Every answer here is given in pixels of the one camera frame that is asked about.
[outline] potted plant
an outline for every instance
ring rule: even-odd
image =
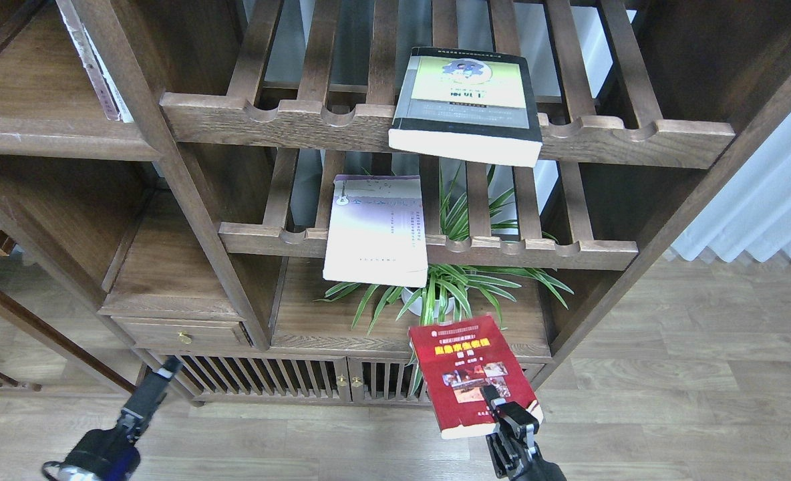
[[[462,165],[463,162],[459,164],[457,173],[445,191],[442,176],[440,177],[440,192],[444,194],[440,196],[440,229],[442,234],[447,235],[453,241],[466,240],[470,234],[468,195],[464,192],[454,200],[452,198],[454,180],[460,173]],[[493,180],[494,173],[496,173],[496,165],[491,165],[488,170],[488,185]],[[514,196],[514,189],[509,188],[499,196],[496,196],[496,198],[493,198],[489,204],[490,217],[493,218],[501,213],[506,205],[514,202],[512,196]],[[517,228],[517,220],[506,219],[493,222],[490,227],[494,230]],[[544,236],[555,240],[547,232],[544,233]],[[507,289],[518,289],[521,285],[516,283],[516,281],[501,276],[524,277],[539,281],[566,308],[567,303],[559,291],[563,290],[573,293],[570,287],[539,268],[431,264],[428,265],[428,281],[426,286],[421,287],[421,289],[413,290],[407,287],[383,286],[380,284],[338,283],[328,289],[325,292],[325,297],[319,299],[319,301],[339,301],[365,286],[365,293],[357,305],[357,311],[351,323],[351,329],[353,329],[359,323],[359,319],[361,319],[366,307],[372,302],[375,293],[378,292],[378,289],[383,289],[383,295],[377,300],[377,304],[375,304],[371,314],[371,321],[367,330],[367,334],[371,334],[372,328],[374,328],[375,323],[377,323],[381,313],[383,313],[383,308],[395,303],[399,298],[404,302],[404,307],[399,311],[396,319],[401,319],[410,310],[411,305],[414,305],[417,301],[420,302],[420,325],[438,323],[438,320],[443,319],[450,310],[456,321],[469,319],[469,317],[472,317],[472,308],[470,307],[468,292],[474,289],[493,305],[494,309],[496,309],[497,319],[502,323],[503,316],[502,308],[500,308],[500,298],[516,302],[517,299]]]

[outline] cabinet door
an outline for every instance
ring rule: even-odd
[[[410,392],[415,365],[407,359],[347,360],[350,372],[351,397],[356,404],[387,404],[429,406],[425,383]]]
[[[351,401],[347,360],[292,356],[240,357],[176,354],[197,401],[228,398],[297,399],[299,402]]]

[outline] book cover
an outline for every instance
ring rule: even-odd
[[[336,176],[323,278],[425,287],[427,276],[420,177]]]
[[[534,167],[542,142],[526,59],[413,48],[389,129],[389,146]]]
[[[480,390],[489,384],[506,401],[517,402],[543,421],[535,392],[490,315],[451,325],[413,326],[408,335],[443,439],[493,432],[496,423]]]

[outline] shelf slat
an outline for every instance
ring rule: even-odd
[[[571,6],[567,0],[547,0],[544,3],[550,48],[553,51],[559,89],[570,120],[581,116],[595,115],[591,101],[589,79],[585,73],[582,49],[579,46],[577,28],[573,23]],[[559,162],[559,179],[563,186],[567,221],[571,228],[571,239],[593,241],[591,219],[585,203],[583,179],[576,162]]]
[[[420,155],[420,184],[426,235],[440,234],[440,160]]]
[[[520,38],[514,18],[514,4],[506,0],[492,0],[488,3],[490,32],[494,50],[510,55],[520,55]],[[541,216],[538,212],[538,196],[535,191],[535,176],[532,168],[512,167],[514,180],[514,203],[517,209],[518,234],[523,241],[528,238],[542,238]]]
[[[307,54],[303,58],[298,100],[327,103],[333,65],[333,46],[337,39],[340,0],[318,0],[313,10]]]
[[[577,28],[573,23],[571,4],[567,0],[546,0],[544,13],[547,17],[547,29],[559,77],[561,97],[567,107],[569,121],[579,116],[597,115],[595,103],[591,98],[589,79],[585,73]]]
[[[432,0],[432,43],[444,49],[458,48],[458,12],[454,0]]]
[[[283,0],[256,2],[227,95],[249,98],[254,104],[259,100],[259,89],[265,79],[265,68],[271,57],[282,9]]]
[[[662,119],[660,104],[657,103],[624,3],[621,0],[599,0],[597,12],[606,31],[615,72],[621,87],[627,92],[637,127],[645,127]]]
[[[319,207],[315,214],[316,228],[327,228],[331,225],[333,182],[338,174],[343,173],[343,170],[345,170],[345,153],[340,150],[328,150],[325,153],[325,167],[321,173]]]
[[[392,106],[396,100],[398,0],[377,0],[371,22],[367,104]]]
[[[274,161],[274,173],[271,177],[271,189],[268,192],[268,201],[262,220],[264,225],[280,228],[286,226],[289,219],[292,185],[295,183],[298,152],[298,149],[277,149],[277,159]]]
[[[466,206],[470,222],[470,236],[490,237],[490,211],[488,210],[487,165],[466,163]]]

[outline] wooden cabinet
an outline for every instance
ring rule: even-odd
[[[404,5],[375,2],[365,85],[345,86],[331,81],[338,0],[317,0],[295,84],[265,81],[288,2],[258,0],[249,24],[231,1],[60,2],[81,17],[134,122],[105,119],[45,4],[0,49],[0,227],[145,362],[181,356],[190,399],[426,403],[404,387],[410,319],[386,311],[368,335],[349,328],[356,299],[315,302],[328,286],[329,196],[346,152],[371,152],[373,169],[389,170]],[[430,262],[554,268],[575,290],[569,309],[536,285],[505,305],[506,337],[535,386],[791,109],[791,2],[540,3],[488,0],[484,27],[494,49],[516,54],[518,18],[548,22],[561,87],[536,99],[542,156],[560,174],[548,204],[539,213],[532,171],[514,168],[520,232],[500,238],[486,189],[469,182],[471,235],[451,241],[435,208],[438,159],[416,161]],[[429,4],[418,28],[456,47],[456,2]],[[609,40],[613,68],[597,98],[572,4],[596,9]],[[634,25],[625,7],[639,10]],[[300,149],[323,150],[309,226],[289,208]],[[466,173],[481,178],[484,165]]]

